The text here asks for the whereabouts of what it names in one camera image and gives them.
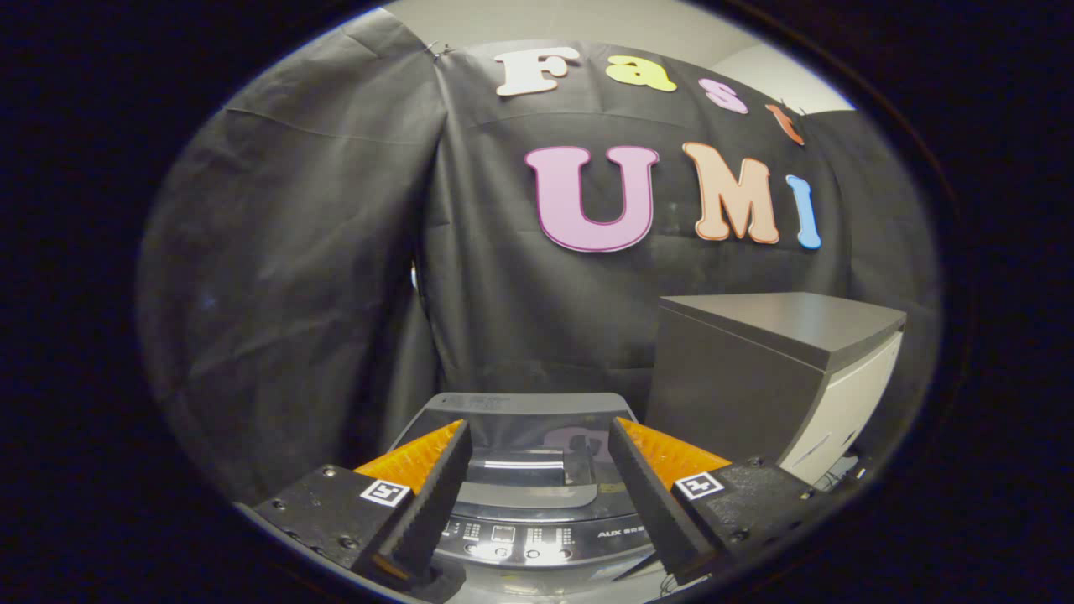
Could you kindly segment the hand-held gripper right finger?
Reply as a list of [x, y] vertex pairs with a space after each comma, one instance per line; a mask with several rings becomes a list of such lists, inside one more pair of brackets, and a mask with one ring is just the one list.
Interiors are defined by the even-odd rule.
[[806, 534], [830, 502], [759, 456], [735, 463], [626, 418], [611, 420], [607, 450], [661, 564], [682, 585], [743, 573]]

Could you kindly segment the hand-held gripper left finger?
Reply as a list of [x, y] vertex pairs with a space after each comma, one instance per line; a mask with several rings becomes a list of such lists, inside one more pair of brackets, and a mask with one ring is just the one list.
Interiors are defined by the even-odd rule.
[[315, 469], [253, 515], [354, 575], [418, 587], [430, 580], [471, 452], [471, 426], [460, 419], [364, 466]]

